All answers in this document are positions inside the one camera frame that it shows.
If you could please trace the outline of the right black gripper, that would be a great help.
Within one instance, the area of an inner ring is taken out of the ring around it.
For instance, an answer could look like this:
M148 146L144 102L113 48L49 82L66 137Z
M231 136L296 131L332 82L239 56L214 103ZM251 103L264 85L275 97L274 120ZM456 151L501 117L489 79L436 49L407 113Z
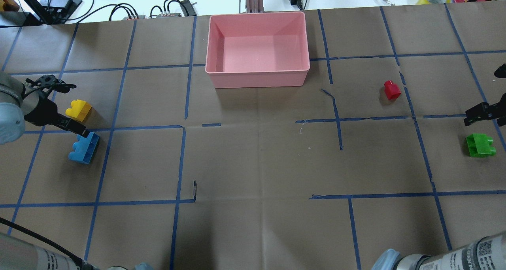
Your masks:
M499 79L506 79L506 63L502 64L494 72L494 76ZM492 106L488 102L481 102L465 112L466 117L463 122L465 126L470 126L475 122L492 120L495 117L499 127L506 124L506 94L503 94L499 101Z

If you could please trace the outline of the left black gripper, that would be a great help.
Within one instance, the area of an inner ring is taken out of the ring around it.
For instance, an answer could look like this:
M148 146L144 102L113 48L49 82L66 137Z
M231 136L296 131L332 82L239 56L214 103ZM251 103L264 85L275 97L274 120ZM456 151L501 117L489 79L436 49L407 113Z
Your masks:
M24 119L38 127L53 125L62 130L87 138L90 131L77 120L58 113L58 107L49 96L52 92L68 93L76 88L75 84L67 84L54 74L45 74L33 81L26 79L24 104L28 105L28 113Z

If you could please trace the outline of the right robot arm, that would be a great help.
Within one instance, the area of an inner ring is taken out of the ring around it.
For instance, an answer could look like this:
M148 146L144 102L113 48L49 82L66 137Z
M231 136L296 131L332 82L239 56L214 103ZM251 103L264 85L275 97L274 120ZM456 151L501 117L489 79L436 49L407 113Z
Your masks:
M505 101L503 94L495 104L481 102L466 110L465 126L484 120L496 120L505 125ZM387 249L374 263L373 270L504 270L506 268L506 234L500 232L485 236L466 246L437 256L412 254L400 256L394 249Z

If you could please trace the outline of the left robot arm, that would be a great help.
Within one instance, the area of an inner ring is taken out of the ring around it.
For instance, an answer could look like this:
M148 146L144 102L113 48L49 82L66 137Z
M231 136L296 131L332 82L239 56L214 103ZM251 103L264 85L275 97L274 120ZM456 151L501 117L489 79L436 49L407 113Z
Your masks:
M1 72L0 75L0 142L6 144L19 139L25 132L25 123L43 127L53 125L62 130L87 137L87 128L76 120L58 113L58 107L50 98L53 91L68 93L76 88L53 74L46 74L36 81L21 82Z

